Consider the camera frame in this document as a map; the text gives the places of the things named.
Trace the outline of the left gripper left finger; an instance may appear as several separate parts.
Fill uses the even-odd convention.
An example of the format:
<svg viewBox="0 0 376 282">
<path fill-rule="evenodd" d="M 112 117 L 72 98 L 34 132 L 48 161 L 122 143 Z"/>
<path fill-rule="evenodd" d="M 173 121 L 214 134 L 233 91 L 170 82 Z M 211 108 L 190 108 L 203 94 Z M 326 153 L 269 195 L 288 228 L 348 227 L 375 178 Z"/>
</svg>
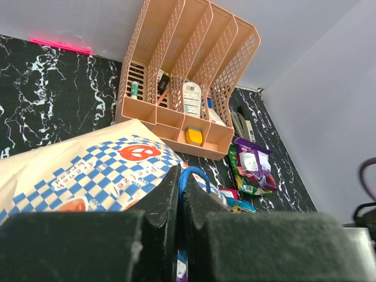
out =
<svg viewBox="0 0 376 282">
<path fill-rule="evenodd" d="M 125 211 L 30 212 L 1 226 L 2 281 L 175 281 L 180 166 Z"/>
</svg>

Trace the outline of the purple snack packet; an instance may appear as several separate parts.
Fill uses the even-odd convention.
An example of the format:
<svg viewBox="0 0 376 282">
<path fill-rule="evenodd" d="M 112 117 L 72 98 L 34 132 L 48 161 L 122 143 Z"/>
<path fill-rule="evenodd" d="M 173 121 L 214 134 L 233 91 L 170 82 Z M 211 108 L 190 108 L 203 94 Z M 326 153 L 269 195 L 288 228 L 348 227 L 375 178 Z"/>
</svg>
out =
<svg viewBox="0 0 376 282">
<path fill-rule="evenodd" d="M 271 151 L 251 141 L 237 137 L 237 170 L 249 181 L 264 190 L 276 192 L 278 188 L 273 175 L 268 157 Z"/>
</svg>

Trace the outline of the checkered paper bag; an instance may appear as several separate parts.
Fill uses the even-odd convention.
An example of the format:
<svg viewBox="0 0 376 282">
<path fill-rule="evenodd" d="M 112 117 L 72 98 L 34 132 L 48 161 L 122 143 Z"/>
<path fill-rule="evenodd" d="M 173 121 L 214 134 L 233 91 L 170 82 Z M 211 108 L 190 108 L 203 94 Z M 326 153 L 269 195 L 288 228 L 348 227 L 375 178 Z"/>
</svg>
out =
<svg viewBox="0 0 376 282">
<path fill-rule="evenodd" d="M 124 211 L 187 164 L 138 120 L 1 160 L 1 220 L 22 212 Z"/>
</svg>

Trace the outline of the colourful candy packet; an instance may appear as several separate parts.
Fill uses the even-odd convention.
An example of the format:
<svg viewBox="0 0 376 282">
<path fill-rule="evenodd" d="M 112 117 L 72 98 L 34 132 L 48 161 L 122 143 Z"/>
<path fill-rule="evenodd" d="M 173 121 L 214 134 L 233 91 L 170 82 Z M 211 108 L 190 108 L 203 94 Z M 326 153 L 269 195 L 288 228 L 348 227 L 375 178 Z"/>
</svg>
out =
<svg viewBox="0 0 376 282">
<path fill-rule="evenodd" d="M 232 213 L 254 213 L 256 212 L 253 205 L 246 200 L 236 200 L 231 197 L 227 197 L 227 209 Z"/>
</svg>

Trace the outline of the pink snack packet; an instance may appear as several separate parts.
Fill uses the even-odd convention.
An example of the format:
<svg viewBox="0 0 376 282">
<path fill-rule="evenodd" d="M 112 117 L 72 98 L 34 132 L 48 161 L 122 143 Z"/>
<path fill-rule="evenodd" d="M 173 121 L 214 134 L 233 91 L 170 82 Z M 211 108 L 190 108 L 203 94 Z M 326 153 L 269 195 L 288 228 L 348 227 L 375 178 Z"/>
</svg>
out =
<svg viewBox="0 0 376 282">
<path fill-rule="evenodd" d="M 232 198 L 234 200 L 238 200 L 239 199 L 239 196 L 238 196 L 238 192 L 237 190 L 235 189 L 226 189 L 226 188 L 222 188 L 220 189 L 220 192 L 227 198 Z"/>
</svg>

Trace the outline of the green snack packet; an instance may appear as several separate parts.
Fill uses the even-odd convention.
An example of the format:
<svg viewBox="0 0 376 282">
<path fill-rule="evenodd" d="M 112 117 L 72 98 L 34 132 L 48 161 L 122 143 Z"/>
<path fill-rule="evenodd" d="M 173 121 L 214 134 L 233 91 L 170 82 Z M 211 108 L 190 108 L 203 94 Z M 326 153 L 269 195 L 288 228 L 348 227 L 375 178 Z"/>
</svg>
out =
<svg viewBox="0 0 376 282">
<path fill-rule="evenodd" d="M 244 178 L 237 170 L 237 148 L 235 145 L 230 145 L 228 150 L 228 158 L 233 173 L 234 179 L 237 183 L 237 190 L 242 193 L 247 193 L 252 196 L 261 196 L 270 194 L 272 191 L 264 190 L 256 186 L 252 181 Z"/>
</svg>

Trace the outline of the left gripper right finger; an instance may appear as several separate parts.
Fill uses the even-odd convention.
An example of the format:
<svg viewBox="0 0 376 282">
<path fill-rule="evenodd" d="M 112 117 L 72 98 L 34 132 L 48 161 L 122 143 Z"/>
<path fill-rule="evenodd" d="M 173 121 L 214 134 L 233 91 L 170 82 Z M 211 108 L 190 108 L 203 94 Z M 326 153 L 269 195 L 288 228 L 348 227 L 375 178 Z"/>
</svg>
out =
<svg viewBox="0 0 376 282">
<path fill-rule="evenodd" d="M 323 213 L 231 213 L 182 174 L 189 281 L 374 281 L 345 228 Z"/>
</svg>

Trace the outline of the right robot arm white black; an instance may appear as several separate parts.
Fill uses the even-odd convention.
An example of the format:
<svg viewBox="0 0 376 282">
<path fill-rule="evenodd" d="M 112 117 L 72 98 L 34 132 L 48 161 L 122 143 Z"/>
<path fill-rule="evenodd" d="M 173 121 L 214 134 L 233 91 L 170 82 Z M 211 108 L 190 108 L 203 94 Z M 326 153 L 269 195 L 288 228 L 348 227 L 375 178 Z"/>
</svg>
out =
<svg viewBox="0 0 376 282">
<path fill-rule="evenodd" d="M 371 208 L 371 210 L 361 214 L 361 211 Z M 373 249 L 375 250 L 375 202 L 359 205 L 353 213 L 352 223 L 343 224 L 344 227 L 362 227 L 368 229 Z"/>
</svg>

